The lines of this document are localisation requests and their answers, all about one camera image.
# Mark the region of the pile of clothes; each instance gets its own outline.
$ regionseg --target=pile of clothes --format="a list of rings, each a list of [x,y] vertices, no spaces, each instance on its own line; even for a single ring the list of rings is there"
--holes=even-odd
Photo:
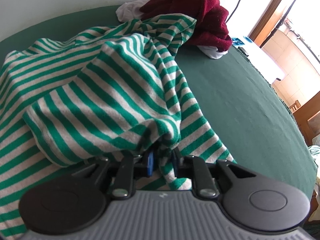
[[[186,44],[198,46],[214,59],[228,52],[232,45],[225,23],[228,11],[219,0],[137,0],[124,3],[116,11],[120,22],[172,13],[185,14],[197,20],[194,33]]]

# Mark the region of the striped cloth on floor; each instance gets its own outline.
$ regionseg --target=striped cloth on floor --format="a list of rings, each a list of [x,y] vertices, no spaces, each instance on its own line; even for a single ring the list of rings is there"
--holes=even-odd
[[[0,76],[4,236],[26,231],[18,212],[26,190],[93,156],[119,161],[160,141],[159,171],[137,181],[149,190],[190,189],[166,158],[176,146],[210,163],[233,160],[174,60],[195,24],[182,14],[160,15],[93,27],[66,42],[39,39],[7,55]]]

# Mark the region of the gray plastic casing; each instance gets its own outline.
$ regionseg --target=gray plastic casing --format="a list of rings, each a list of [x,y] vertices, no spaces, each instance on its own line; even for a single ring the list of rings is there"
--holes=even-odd
[[[127,200],[114,200],[87,228],[62,236],[33,231],[20,240],[307,240],[303,229],[283,234],[247,231],[222,213],[214,201],[194,197],[191,191],[136,191]]]

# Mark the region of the floor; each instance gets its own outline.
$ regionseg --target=floor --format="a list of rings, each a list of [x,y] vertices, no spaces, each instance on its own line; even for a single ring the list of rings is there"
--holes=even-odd
[[[262,50],[283,70],[285,77],[272,86],[278,96],[292,105],[298,100],[301,105],[320,91],[320,75],[295,43],[283,32],[275,35]]]

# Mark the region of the maroon cloth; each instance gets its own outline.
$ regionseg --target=maroon cloth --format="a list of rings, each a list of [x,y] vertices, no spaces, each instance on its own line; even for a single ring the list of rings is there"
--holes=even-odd
[[[140,8],[142,20],[159,14],[183,13],[197,20],[189,45],[215,46],[219,51],[230,48],[232,40],[225,23],[229,12],[219,0],[150,0]]]

